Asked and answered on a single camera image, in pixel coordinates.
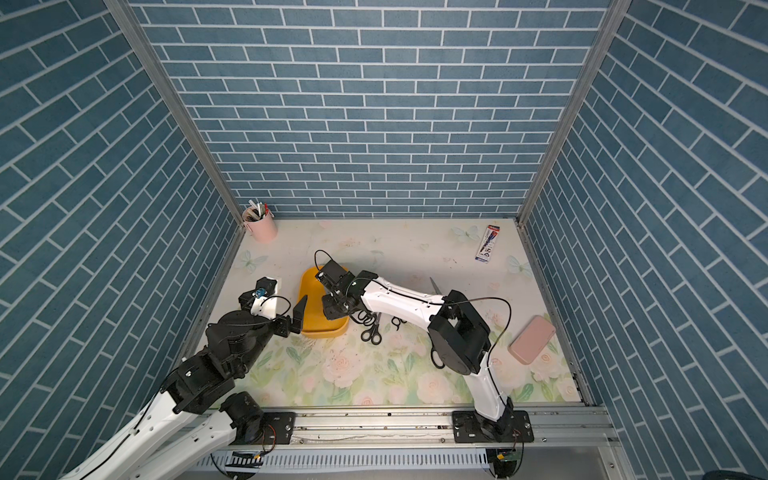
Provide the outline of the black scissors pair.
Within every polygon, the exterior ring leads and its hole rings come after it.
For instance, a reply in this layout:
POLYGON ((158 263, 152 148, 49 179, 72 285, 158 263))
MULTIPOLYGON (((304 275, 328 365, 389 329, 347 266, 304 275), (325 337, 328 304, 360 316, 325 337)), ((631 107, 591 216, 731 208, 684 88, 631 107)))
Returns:
POLYGON ((376 322, 376 315, 367 309, 360 309, 352 312, 350 319, 359 325, 370 327, 376 322))
POLYGON ((362 342, 367 342, 374 346, 378 346, 382 342, 382 335, 380 333, 380 315, 378 313, 374 314, 376 315, 376 322, 370 327, 364 326, 364 330, 360 335, 360 339, 362 342))

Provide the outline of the black scissors small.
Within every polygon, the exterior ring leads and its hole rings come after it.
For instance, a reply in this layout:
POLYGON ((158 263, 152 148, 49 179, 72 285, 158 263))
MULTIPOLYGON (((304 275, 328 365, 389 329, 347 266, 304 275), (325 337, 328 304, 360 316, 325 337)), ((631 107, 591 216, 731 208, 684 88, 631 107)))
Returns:
POLYGON ((396 328, 396 330, 399 330, 402 325, 406 324, 406 321, 399 317, 393 317, 391 319, 391 323, 396 328))

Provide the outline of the blue handled scissors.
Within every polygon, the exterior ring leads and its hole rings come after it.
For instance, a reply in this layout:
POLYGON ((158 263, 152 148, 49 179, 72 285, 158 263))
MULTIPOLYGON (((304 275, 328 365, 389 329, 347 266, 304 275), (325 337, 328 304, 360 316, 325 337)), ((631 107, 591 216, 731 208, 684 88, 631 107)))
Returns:
POLYGON ((432 285, 432 287, 434 289, 435 294, 436 295, 442 295, 442 292, 441 292, 439 286, 437 285, 437 283, 435 282, 435 280, 432 277, 429 277, 429 280, 430 280, 430 283, 431 283, 431 285, 432 285))

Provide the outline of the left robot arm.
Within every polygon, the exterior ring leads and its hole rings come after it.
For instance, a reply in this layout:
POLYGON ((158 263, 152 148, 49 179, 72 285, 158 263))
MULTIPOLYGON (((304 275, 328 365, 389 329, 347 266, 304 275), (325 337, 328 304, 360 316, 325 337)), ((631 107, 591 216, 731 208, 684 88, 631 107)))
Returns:
POLYGON ((69 479, 174 479, 232 443, 277 444, 253 397, 234 390, 274 336, 298 334, 307 301, 274 318, 232 311, 208 326, 208 344, 162 382, 148 404, 69 479))

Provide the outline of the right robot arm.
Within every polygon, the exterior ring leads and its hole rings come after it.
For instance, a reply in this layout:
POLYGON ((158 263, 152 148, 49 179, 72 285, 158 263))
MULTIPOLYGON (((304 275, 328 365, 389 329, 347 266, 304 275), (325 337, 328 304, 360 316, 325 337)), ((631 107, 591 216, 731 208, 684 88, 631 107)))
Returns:
POLYGON ((516 410, 495 381, 490 327, 463 293, 419 293, 374 272, 355 274, 332 259, 318 269, 315 278, 326 291, 322 297, 325 317, 347 316, 364 325, 363 342, 381 342, 382 315, 392 317, 396 325, 406 324, 428 334, 433 364, 461 375, 473 399, 472 410, 452 413, 455 442, 525 445, 534 441, 528 414, 516 410))

